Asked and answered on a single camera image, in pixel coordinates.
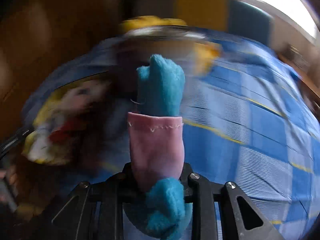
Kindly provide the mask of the yellow giraffe plush toy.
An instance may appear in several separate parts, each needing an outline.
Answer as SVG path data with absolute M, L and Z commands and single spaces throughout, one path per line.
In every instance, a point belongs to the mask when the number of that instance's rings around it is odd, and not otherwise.
M 159 54 L 180 65 L 186 75 L 203 75 L 222 54 L 221 45 L 176 18 L 138 16 L 123 21 L 120 31 L 117 57 L 122 64 L 147 66 L 151 55 Z

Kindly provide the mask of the red haired doll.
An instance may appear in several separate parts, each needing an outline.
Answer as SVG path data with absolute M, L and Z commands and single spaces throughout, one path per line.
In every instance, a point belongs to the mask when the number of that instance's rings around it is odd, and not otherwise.
M 61 127 L 52 131 L 49 140 L 55 144 L 69 142 L 76 137 L 82 127 L 79 120 L 68 119 Z

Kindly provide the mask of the blue plaid bed sheet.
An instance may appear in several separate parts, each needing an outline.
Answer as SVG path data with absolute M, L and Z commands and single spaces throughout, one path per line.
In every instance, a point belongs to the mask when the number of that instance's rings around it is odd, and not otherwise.
M 185 159 L 216 183 L 236 182 L 285 239 L 319 215 L 319 122 L 295 72 L 263 44 L 203 30 L 223 54 L 186 76 Z

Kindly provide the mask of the white milk powder can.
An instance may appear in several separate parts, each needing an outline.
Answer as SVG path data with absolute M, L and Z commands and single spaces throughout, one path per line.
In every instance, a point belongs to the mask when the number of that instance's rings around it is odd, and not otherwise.
M 186 26 L 156 25 L 133 29 L 125 33 L 115 46 L 117 65 L 147 66 L 150 57 L 159 54 L 181 66 L 185 73 L 185 86 L 193 87 L 196 80 L 195 47 L 207 41 L 206 35 Z

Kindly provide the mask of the grey yellow blue headboard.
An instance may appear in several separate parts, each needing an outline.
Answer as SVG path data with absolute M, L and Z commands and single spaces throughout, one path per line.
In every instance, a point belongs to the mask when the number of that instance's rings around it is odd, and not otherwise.
M 264 45 L 270 42 L 273 17 L 239 0 L 140 0 L 139 16 L 178 18 L 190 27 L 223 31 Z

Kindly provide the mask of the teal plush toy pink dress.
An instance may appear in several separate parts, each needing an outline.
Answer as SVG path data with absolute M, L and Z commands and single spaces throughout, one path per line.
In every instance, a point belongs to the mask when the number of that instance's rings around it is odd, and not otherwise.
M 180 239 L 192 205 L 184 201 L 179 178 L 184 164 L 180 116 L 183 69 L 159 54 L 137 68 L 138 110 L 127 115 L 131 168 L 141 190 L 123 208 L 142 233 L 158 239 Z

